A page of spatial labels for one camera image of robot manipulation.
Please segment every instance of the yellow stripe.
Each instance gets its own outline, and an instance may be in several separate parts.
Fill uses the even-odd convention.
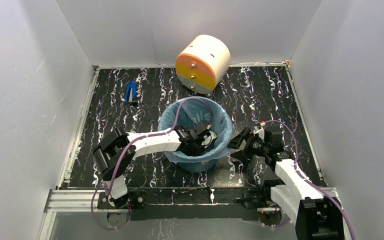
[[[214,77],[196,71],[195,68],[190,66],[176,62],[176,73],[208,89],[214,90],[216,87],[216,79]]]

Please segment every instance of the tabletop surface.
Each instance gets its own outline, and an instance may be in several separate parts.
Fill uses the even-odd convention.
[[[124,105],[128,81],[136,81],[137,106]],[[167,106],[193,95],[191,90],[182,86],[174,68],[100,69],[68,187],[94,188],[101,181],[92,148],[112,129],[154,132]],[[244,127],[254,126],[256,121],[280,120],[287,124],[298,142],[300,167],[316,185],[324,185],[286,67],[230,67],[209,98],[231,116],[233,136]],[[291,135],[283,132],[285,147],[292,151]],[[242,163],[226,156],[208,171],[192,174],[168,161],[162,152],[136,158],[124,175],[130,188],[252,187],[277,178],[263,157],[255,156]]]

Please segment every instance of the orange and white cylinder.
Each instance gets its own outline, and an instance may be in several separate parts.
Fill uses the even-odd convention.
[[[210,94],[229,68],[231,54],[219,39],[197,36],[176,58],[176,73],[189,89]]]

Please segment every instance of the blue trash bin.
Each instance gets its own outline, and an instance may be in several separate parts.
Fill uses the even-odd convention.
[[[173,126],[176,118],[176,112],[180,103],[189,98],[199,98],[204,100],[211,108],[213,120],[211,130],[217,135],[214,144],[208,146],[201,156],[187,156],[183,152],[164,152],[165,156],[172,163],[191,173],[200,173],[213,167],[217,160],[226,156],[230,151],[227,149],[231,140],[233,125],[229,115],[217,102],[205,97],[187,97],[176,101],[168,106],[161,115],[158,123],[158,131],[162,131]],[[198,100],[188,100],[181,106],[177,125],[194,127],[200,122],[210,123],[211,113],[208,108]]]

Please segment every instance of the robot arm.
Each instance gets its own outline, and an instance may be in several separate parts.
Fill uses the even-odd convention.
[[[116,200],[128,192],[123,173],[133,159],[158,152],[181,151],[188,156],[202,155],[206,148],[217,138],[216,134],[210,130],[210,127],[210,125],[205,126],[200,123],[195,127],[176,126],[173,131],[166,129],[152,133],[123,133],[115,128],[93,149],[93,159],[101,173],[102,180],[110,185],[124,148],[133,140],[145,136],[131,144],[122,157],[110,193],[111,197]]]
[[[344,239],[343,218],[334,204],[305,182],[308,177],[294,166],[293,155],[285,150],[282,132],[264,129],[263,122],[253,130],[246,127],[234,137],[228,147],[243,150],[230,156],[247,161],[254,155],[265,158],[265,163],[280,180],[266,180],[263,184],[267,200],[278,204],[295,225],[299,240]]]

